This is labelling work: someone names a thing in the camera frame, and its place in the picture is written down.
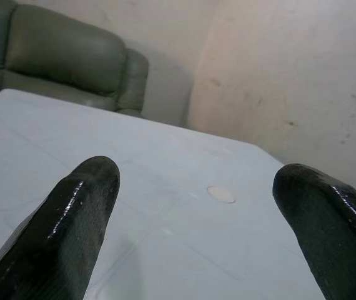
white table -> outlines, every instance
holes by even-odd
[[[0,247],[96,155],[115,160],[121,189],[85,299],[324,299],[275,205],[282,164],[267,153],[13,90],[0,92]]]

leather sofa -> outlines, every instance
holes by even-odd
[[[141,116],[149,63],[115,34],[0,0],[0,90]]]

